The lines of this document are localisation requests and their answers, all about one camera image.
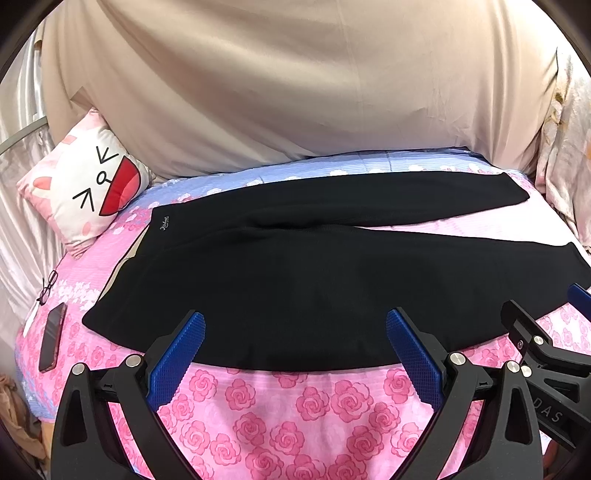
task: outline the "beige fabric backdrop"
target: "beige fabric backdrop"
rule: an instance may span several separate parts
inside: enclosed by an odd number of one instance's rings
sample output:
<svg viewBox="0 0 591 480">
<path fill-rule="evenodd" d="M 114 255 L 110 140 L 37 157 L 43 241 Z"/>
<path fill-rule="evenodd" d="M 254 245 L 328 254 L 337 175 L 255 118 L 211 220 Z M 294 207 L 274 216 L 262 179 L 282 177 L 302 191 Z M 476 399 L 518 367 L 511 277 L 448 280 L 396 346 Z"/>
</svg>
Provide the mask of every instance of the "beige fabric backdrop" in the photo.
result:
<svg viewBox="0 0 591 480">
<path fill-rule="evenodd" d="M 557 29 L 531 0 L 65 0 L 55 142 L 90 105 L 157 175 L 468 146 L 535 169 Z"/>
</svg>

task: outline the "pink bed sheet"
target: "pink bed sheet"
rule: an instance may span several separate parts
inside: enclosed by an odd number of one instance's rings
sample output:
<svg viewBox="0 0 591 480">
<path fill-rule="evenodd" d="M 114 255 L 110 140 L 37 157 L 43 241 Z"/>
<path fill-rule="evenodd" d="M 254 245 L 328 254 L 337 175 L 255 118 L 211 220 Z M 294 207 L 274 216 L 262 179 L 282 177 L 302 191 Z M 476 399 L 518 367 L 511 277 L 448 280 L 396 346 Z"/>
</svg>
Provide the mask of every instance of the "pink bed sheet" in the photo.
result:
<svg viewBox="0 0 591 480">
<path fill-rule="evenodd" d="M 389 228 L 552 245 L 575 241 L 527 179 L 511 175 L 530 193 L 530 199 L 521 205 Z M 186 194 L 178 201 L 190 198 Z M 19 365 L 39 401 L 53 415 L 75 363 L 85 362 L 92 369 L 113 367 L 131 353 L 87 330 L 81 318 L 96 301 L 117 261 L 149 222 L 150 207 L 136 207 L 120 216 L 96 242 L 92 255 L 80 260 L 66 256 L 49 301 L 40 308 L 26 338 L 18 338 Z M 67 302 L 68 311 L 58 365 L 41 374 L 37 362 L 45 318 L 62 301 Z M 539 323 L 556 346 L 591 354 L 590 325 L 570 305 Z M 506 337 L 468 349 L 465 354 L 472 362 L 491 367 L 518 359 Z M 459 467 L 479 409 L 475 403 L 442 476 Z M 132 465 L 151 477 L 120 407 L 112 405 L 111 411 Z M 192 364 L 173 401 L 158 413 L 204 480 L 386 480 L 415 445 L 432 410 L 419 401 L 400 365 L 286 374 Z"/>
</svg>

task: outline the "black pants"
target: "black pants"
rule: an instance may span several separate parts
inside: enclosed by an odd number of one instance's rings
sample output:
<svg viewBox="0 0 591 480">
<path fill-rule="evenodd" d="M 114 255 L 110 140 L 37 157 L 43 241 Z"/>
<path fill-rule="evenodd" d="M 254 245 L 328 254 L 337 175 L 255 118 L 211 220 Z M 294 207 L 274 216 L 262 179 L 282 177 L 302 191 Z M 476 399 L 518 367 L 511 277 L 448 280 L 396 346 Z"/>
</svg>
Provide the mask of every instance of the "black pants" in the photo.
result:
<svg viewBox="0 0 591 480">
<path fill-rule="evenodd" d="M 448 349 L 505 333 L 502 303 L 534 317 L 591 269 L 551 247 L 355 225 L 416 223 L 513 205 L 508 176 L 371 174 L 249 187 L 159 207 L 137 255 L 83 323 L 145 351 L 189 309 L 206 318 L 195 361 L 319 371 L 397 362 L 385 335 L 403 307 Z"/>
</svg>

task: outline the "blue clamp pad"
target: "blue clamp pad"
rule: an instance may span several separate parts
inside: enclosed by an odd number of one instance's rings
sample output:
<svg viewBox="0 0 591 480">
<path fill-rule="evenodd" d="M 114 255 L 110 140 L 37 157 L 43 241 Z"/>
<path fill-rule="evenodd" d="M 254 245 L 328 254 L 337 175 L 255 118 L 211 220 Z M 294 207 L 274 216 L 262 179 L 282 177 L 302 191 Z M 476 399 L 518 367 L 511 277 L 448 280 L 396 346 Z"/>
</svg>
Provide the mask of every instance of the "blue clamp pad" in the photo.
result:
<svg viewBox="0 0 591 480">
<path fill-rule="evenodd" d="M 386 333 L 418 397 L 439 410 L 444 402 L 441 371 L 398 310 L 388 312 Z"/>
<path fill-rule="evenodd" d="M 195 312 L 151 371 L 146 400 L 153 411 L 173 399 L 204 338 L 205 319 Z"/>
<path fill-rule="evenodd" d="M 568 291 L 569 303 L 591 322 L 591 294 L 580 285 L 573 283 Z"/>
</svg>

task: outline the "cat face pillow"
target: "cat face pillow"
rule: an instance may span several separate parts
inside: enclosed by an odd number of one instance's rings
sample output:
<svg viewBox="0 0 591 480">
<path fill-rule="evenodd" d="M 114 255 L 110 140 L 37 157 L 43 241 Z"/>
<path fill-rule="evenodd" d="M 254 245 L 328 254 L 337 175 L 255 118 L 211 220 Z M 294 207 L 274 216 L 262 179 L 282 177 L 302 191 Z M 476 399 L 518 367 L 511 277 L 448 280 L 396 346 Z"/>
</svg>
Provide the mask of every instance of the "cat face pillow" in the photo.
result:
<svg viewBox="0 0 591 480">
<path fill-rule="evenodd" d="M 17 188 L 77 258 L 152 179 L 91 109 Z"/>
</svg>

